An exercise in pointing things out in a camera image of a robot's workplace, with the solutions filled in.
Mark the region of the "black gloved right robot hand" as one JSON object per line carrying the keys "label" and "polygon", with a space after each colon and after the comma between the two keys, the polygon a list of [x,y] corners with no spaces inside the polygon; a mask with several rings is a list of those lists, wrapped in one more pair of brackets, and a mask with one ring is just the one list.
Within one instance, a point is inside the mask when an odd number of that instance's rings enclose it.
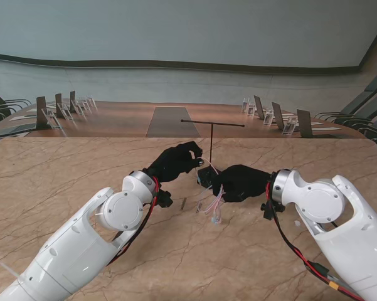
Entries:
{"label": "black gloved right robot hand", "polygon": [[257,197],[265,192],[271,174],[244,165],[233,165],[220,172],[212,180],[215,196],[223,188],[222,198],[227,203],[240,203],[246,198]]}

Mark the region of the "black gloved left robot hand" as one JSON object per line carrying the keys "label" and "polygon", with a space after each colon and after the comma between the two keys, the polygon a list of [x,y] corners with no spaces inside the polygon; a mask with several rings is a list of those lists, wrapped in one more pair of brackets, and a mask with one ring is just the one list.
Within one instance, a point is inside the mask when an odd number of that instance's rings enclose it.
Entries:
{"label": "black gloved left robot hand", "polygon": [[142,171],[150,177],[156,177],[159,182],[171,182],[181,173],[189,173],[199,167],[202,154],[202,149],[194,141],[178,144],[164,150],[149,167]]}

